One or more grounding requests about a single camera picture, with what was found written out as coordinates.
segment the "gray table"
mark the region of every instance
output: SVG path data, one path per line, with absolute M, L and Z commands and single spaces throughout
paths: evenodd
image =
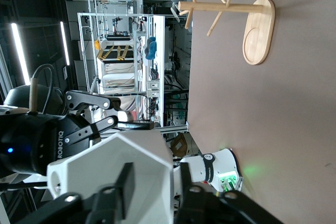
M 260 66 L 243 57 L 247 14 L 224 13 L 206 37 L 217 13 L 194 13 L 190 132 L 203 153 L 233 148 L 244 192 L 283 222 L 335 223 L 336 0 L 273 1 Z

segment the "black cable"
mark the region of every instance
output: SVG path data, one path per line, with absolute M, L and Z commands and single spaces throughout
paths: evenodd
M 62 110 L 62 112 L 61 112 L 61 115 L 66 115 L 67 112 L 68 112 L 68 109 L 67 109 L 67 105 L 66 105 L 65 94 L 64 94 L 63 91 L 62 91 L 60 88 L 58 88 L 58 87 L 54 87 L 54 90 L 60 94 L 60 97 L 61 97 L 61 99 L 62 99 L 63 110 Z
M 98 23 L 97 20 L 95 18 L 93 18 L 93 30 L 94 30 L 94 24 L 96 24 L 96 32 L 97 32 L 97 39 L 99 39 L 99 28 L 98 28 Z
M 141 95 L 143 97 L 146 97 L 149 99 L 145 94 L 137 94 L 137 93 L 127 93 L 127 94 L 107 94 L 111 97 L 130 97 L 130 96 L 135 96 L 135 95 Z
M 46 113 L 46 109 L 49 105 L 49 102 L 50 102 L 50 97 L 51 97 L 51 92 L 54 88 L 54 67 L 50 64 L 43 64 L 41 66 L 39 66 L 34 74 L 33 74 L 33 78 L 36 78 L 38 77 L 38 75 L 41 73 L 42 70 L 44 69 L 49 69 L 50 71 L 50 85 L 49 85 L 49 90 L 48 90 L 48 95 L 47 95 L 47 99 L 46 99 L 46 102 L 44 104 L 44 107 L 43 107 L 43 110 L 42 110 L 42 114 L 45 114 Z
M 90 42 L 90 41 L 88 41 L 88 42 L 86 43 L 86 46 L 84 47 L 84 51 L 86 50 L 86 48 L 87 48 L 89 42 Z
M 125 131 L 124 129 L 116 128 L 116 127 L 112 128 L 112 129 L 113 129 L 113 130 L 118 130 L 118 131 Z
M 165 83 L 165 85 L 172 86 L 172 87 L 176 87 L 176 88 L 182 90 L 181 87 L 179 87 L 179 86 L 177 86 L 177 85 L 174 85 L 174 84 Z

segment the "fluorescent light tube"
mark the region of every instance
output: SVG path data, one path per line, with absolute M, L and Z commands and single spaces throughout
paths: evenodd
M 67 65 L 69 66 L 70 65 L 70 61 L 69 61 L 68 46 L 67 46 L 67 42 L 65 40 L 64 24 L 63 24 L 62 21 L 61 21 L 61 31 L 62 31 L 64 53 L 65 53 L 65 61 L 66 61 Z
M 27 65 L 26 65 L 25 55 L 23 53 L 23 48 L 22 48 L 21 38 L 20 38 L 20 35 L 19 35 L 19 30 L 17 29 L 17 25 L 15 23 L 12 23 L 11 26 L 12 26 L 12 32 L 13 32 L 13 36 L 14 36 L 16 51 L 17 51 L 17 54 L 19 56 L 19 61 L 20 61 L 20 65 L 21 65 L 23 79 L 25 81 L 25 84 L 29 85 L 30 84 L 30 79 L 29 79 L 28 69 L 27 69 Z

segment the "metal shelving rack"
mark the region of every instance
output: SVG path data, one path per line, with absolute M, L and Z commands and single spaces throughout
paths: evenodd
M 93 0 L 93 5 L 96 13 L 107 13 L 106 9 L 107 6 L 109 5 L 119 5 L 119 6 L 132 5 L 133 7 L 136 6 L 136 8 L 133 9 L 134 14 L 142 13 L 140 0 Z
M 88 25 L 83 26 L 82 18 L 86 17 L 88 20 Z M 107 38 L 108 30 L 105 29 L 104 25 L 107 21 L 107 17 L 133 17 L 133 18 L 140 18 L 140 17 L 146 17 L 147 22 L 145 25 L 145 31 L 137 31 L 136 25 L 133 23 L 132 26 L 132 33 L 131 36 L 133 37 L 133 50 L 136 52 L 136 49 L 138 47 L 138 37 L 143 37 L 143 45 L 142 45 L 142 77 L 139 78 L 139 69 L 138 69 L 138 57 L 137 55 L 133 56 L 134 61 L 134 89 L 135 93 L 138 94 L 146 94 L 146 83 L 150 80 L 150 73 L 151 73 L 151 67 L 153 64 L 157 64 L 158 66 L 158 73 L 160 77 L 160 97 L 159 100 L 159 113 L 156 115 L 155 120 L 156 122 L 159 122 L 161 125 L 163 125 L 163 111 L 164 111 L 164 16 L 157 16 L 157 15 L 147 15 L 147 14 L 101 14 L 101 13 L 78 13 L 78 23 L 79 23 L 79 34 L 80 34 L 80 44 L 81 44 L 81 51 L 83 55 L 83 62 L 84 62 L 84 69 L 85 69 L 85 78 L 86 78 L 86 84 L 87 84 L 87 90 L 90 93 L 93 93 L 95 90 L 98 93 L 101 93 L 101 88 L 99 86 L 98 80 L 99 78 L 99 71 L 98 71 L 98 59 L 95 58 L 94 60 L 94 75 L 93 77 L 89 76 L 88 72 L 88 65 L 87 65 L 87 56 L 85 52 L 85 43 L 83 38 L 83 29 L 89 28 L 91 32 L 91 43 L 92 43 L 92 53 L 95 56 L 96 50 L 94 48 L 95 40 L 98 39 L 99 42 L 102 41 L 103 38 Z M 147 39 L 150 36 L 156 35 L 157 37 L 157 44 L 158 44 L 158 51 L 157 56 L 155 57 L 154 61 L 149 61 L 144 58 L 144 49 L 145 44 L 147 42 Z M 138 119 L 140 119 L 140 115 L 142 113 L 146 113 L 145 107 L 149 106 L 148 99 L 146 99 L 145 104 L 143 104 L 143 99 L 140 95 L 135 96 L 135 102 L 136 102 L 136 112 Z

